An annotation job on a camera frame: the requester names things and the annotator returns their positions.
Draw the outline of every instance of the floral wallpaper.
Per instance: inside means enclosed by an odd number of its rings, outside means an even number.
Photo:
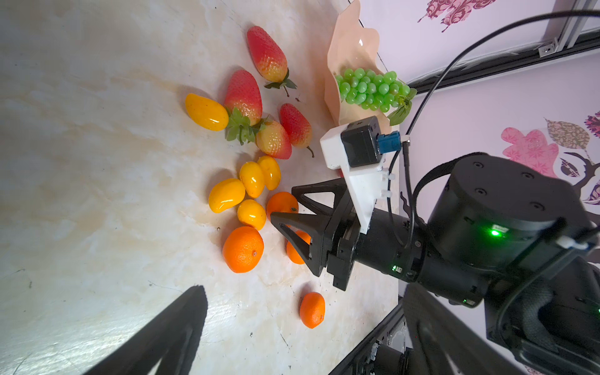
[[[598,212],[591,206],[600,206],[600,176],[595,175],[600,163],[596,164],[592,160],[587,147],[591,140],[590,134],[600,138],[599,117],[600,111],[588,116],[582,121],[584,126],[545,119],[549,139],[541,130],[532,130],[524,135],[515,128],[504,129],[500,136],[502,140],[511,143],[511,146],[502,152],[510,160],[526,165],[545,176],[570,182],[580,196],[588,217],[598,225],[600,214],[591,212]],[[555,161],[559,157],[560,166],[555,171]],[[591,193],[581,196],[582,188],[591,183],[594,183]]]
[[[496,0],[431,0],[427,4],[427,12],[417,22],[425,17],[433,20],[445,13],[441,23],[446,25],[442,32],[446,31],[451,25],[464,21],[471,14],[472,10],[484,8]]]

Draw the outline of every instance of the blue connector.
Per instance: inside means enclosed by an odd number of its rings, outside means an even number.
[[[377,137],[377,145],[379,147],[380,154],[399,151],[402,148],[402,143],[400,142],[400,132],[393,131],[390,134],[380,134]]]

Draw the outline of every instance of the artificial strawberry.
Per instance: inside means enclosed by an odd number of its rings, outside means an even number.
[[[287,68],[287,59],[281,48],[259,26],[250,28],[246,36],[254,65],[261,76],[271,81],[265,87],[268,89],[283,87],[289,97],[286,87],[295,89],[296,85],[288,78],[290,70]]]
[[[289,103],[282,105],[279,110],[279,120],[281,121],[281,126],[286,130],[287,135],[290,136],[292,146],[307,148],[314,158],[314,152],[310,149],[310,141],[313,139],[313,129],[298,108]]]
[[[263,124],[264,129],[256,134],[256,145],[259,149],[276,159],[289,159],[292,155],[292,144],[286,130],[277,121]]]
[[[262,99],[256,79],[240,69],[229,81],[225,108],[229,114],[227,140],[238,139],[240,144],[254,142],[262,124]]]

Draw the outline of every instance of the marble table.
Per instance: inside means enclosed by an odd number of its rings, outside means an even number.
[[[284,91],[261,88],[265,113],[290,102],[313,149],[280,163],[276,191],[336,178],[318,139],[326,52],[346,0],[8,1],[0,11],[0,374],[80,374],[183,290],[209,310],[193,374],[326,374],[396,305],[397,280],[356,264],[348,290],[292,264],[268,223],[265,253],[234,274],[221,246],[240,224],[213,214],[210,188],[260,152],[200,128],[189,92],[223,100],[240,67],[260,77],[245,31],[285,51]],[[265,204],[274,192],[263,192]],[[300,321],[320,292],[325,321]]]

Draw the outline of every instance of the pink leaf pattern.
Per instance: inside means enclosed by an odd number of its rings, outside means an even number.
[[[429,19],[437,18],[446,13],[446,16],[442,19],[442,24],[446,25],[446,28],[442,32],[446,31],[450,25],[464,21],[471,14],[473,9],[484,8],[496,0],[431,0],[427,4],[427,11],[421,19],[429,17]]]
[[[587,203],[588,205],[600,205],[600,181],[596,183],[594,189],[592,189],[592,193],[590,196],[583,201],[583,203]]]
[[[559,147],[556,143],[549,145],[541,131],[533,130],[524,136],[515,128],[506,128],[501,138],[512,144],[502,152],[504,156],[544,176],[556,177],[553,166],[559,154]]]
[[[592,134],[600,138],[600,111],[596,112],[593,116],[588,116],[585,124]]]

